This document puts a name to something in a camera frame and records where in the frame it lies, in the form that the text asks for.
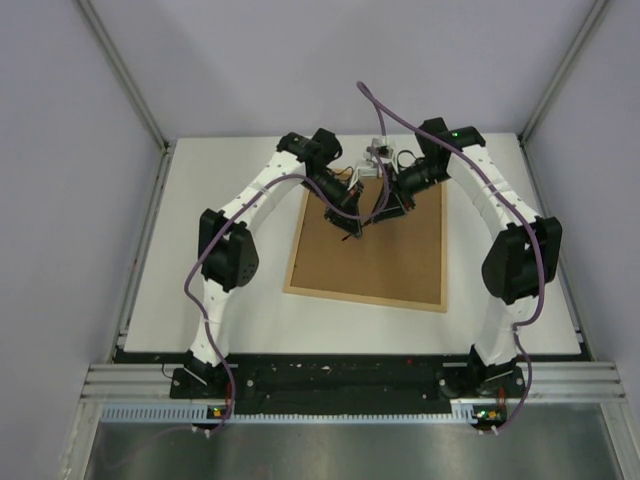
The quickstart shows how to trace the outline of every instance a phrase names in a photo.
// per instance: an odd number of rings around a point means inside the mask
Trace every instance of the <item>light wood border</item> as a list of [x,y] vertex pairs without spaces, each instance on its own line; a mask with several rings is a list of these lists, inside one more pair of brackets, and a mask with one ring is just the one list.
[[385,307],[396,308],[409,308],[412,310],[427,310],[431,312],[446,313],[448,306],[448,230],[447,230],[447,185],[441,183],[441,200],[442,216],[441,216],[441,233],[440,239],[441,246],[441,267],[440,267],[440,303],[424,303],[424,302],[411,302],[408,300],[395,300],[392,298],[384,297],[371,297],[366,295],[355,295],[352,293],[340,293],[329,292],[326,290],[316,290],[313,288],[294,287],[291,285],[293,279],[293,268],[296,262],[296,256],[298,254],[298,246],[300,244],[300,236],[302,235],[302,223],[304,221],[304,214],[307,210],[307,202],[309,201],[310,192],[307,190],[302,198],[300,213],[298,215],[298,224],[296,226],[296,232],[293,237],[293,244],[291,246],[291,255],[289,257],[289,266],[287,267],[287,274],[284,281],[284,293],[291,293],[294,295],[306,295],[308,297],[327,298],[330,300],[343,300],[347,302],[366,303],[370,305],[381,305]]

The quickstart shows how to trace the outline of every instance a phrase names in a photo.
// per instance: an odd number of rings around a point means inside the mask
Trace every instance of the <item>gray wall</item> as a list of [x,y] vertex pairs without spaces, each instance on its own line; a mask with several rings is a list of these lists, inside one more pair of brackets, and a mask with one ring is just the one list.
[[0,470],[50,479],[158,154],[69,0],[0,15]]
[[639,2],[613,2],[529,149],[565,227],[566,270],[589,340],[618,362],[638,419],[639,21]]
[[93,3],[177,137],[375,131],[358,79],[415,122],[518,131],[592,1]]

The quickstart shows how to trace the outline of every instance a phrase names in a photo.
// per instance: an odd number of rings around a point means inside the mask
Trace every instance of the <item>white tabletop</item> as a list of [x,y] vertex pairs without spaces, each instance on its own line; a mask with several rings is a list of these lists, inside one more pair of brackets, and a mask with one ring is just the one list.
[[[370,136],[341,136],[344,155],[332,166],[362,158]],[[396,148],[419,152],[411,135],[392,137]],[[489,153],[520,197],[535,206],[533,189],[513,134],[485,135]],[[126,351],[186,351],[198,312],[182,291],[196,261],[198,219],[237,195],[269,161],[279,138],[184,138],[178,141],[144,265]],[[468,353],[489,299],[480,267],[491,240],[462,189],[449,182],[449,309],[424,312],[283,293],[300,211],[296,187],[254,232],[260,268],[249,285],[234,290],[227,308],[231,352],[251,353]],[[413,211],[411,215],[428,212]],[[202,295],[198,275],[192,290]],[[558,280],[522,342],[530,353],[571,354],[580,348]]]

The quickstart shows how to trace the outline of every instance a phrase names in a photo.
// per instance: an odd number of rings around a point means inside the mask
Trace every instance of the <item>wooden board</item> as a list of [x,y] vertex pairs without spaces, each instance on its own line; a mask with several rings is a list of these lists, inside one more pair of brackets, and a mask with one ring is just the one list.
[[[360,213],[368,214],[381,179],[363,179]],[[284,292],[400,308],[447,311],[446,191],[418,194],[416,209],[363,228],[359,239],[324,219],[325,206],[305,194]]]

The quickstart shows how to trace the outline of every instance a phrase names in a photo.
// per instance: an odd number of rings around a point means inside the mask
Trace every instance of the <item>robotic manipulator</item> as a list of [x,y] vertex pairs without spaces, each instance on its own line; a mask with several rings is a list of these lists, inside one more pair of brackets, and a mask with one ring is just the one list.
[[[513,205],[536,234],[542,252],[545,281],[555,277],[560,250],[562,227],[555,217],[542,218],[526,205],[506,182],[491,161],[485,148],[485,140],[474,127],[449,130],[442,118],[425,121],[420,129],[438,137],[452,147],[462,150],[482,169],[495,188]],[[384,209],[367,223],[379,223],[391,218],[407,215],[414,207],[414,196],[438,183],[455,180],[466,192],[480,216],[485,221],[493,245],[482,265],[482,278],[491,294],[480,334],[471,346],[467,359],[465,388],[481,389],[487,382],[509,375],[515,368],[516,347],[512,325],[531,317],[538,295],[538,272],[533,249],[527,233],[515,216],[494,197],[494,193],[479,176],[460,158],[449,150],[416,135],[422,156],[414,163],[399,167],[397,155],[383,139],[374,139],[379,157],[389,179],[389,199]],[[278,202],[306,176],[313,180],[324,196],[339,210],[354,216],[359,215],[358,201],[363,184],[362,176],[381,174],[380,168],[369,162],[365,168],[355,168],[348,180],[339,177],[329,168],[331,162],[342,155],[342,147],[336,136],[319,129],[312,138],[289,133],[281,138],[276,152],[254,179],[233,201],[221,210],[206,210],[200,218],[198,252],[201,255],[228,219],[241,211],[256,193],[264,194],[256,203],[242,213],[226,234],[216,244],[202,264],[204,277],[204,307],[209,316],[209,327],[213,340],[226,356],[229,353],[228,330],[224,327],[224,310],[231,290],[249,283],[258,268],[258,253],[251,232],[255,232]],[[294,178],[276,183],[268,191],[265,185],[284,175]],[[303,184],[311,192],[316,191]],[[374,212],[383,201],[384,191],[378,198]],[[353,237],[362,235],[359,220],[345,218],[327,208],[325,218]],[[189,360],[185,365],[189,373],[199,379],[207,378],[208,372],[220,362],[212,349],[201,319],[198,333],[191,346]]]

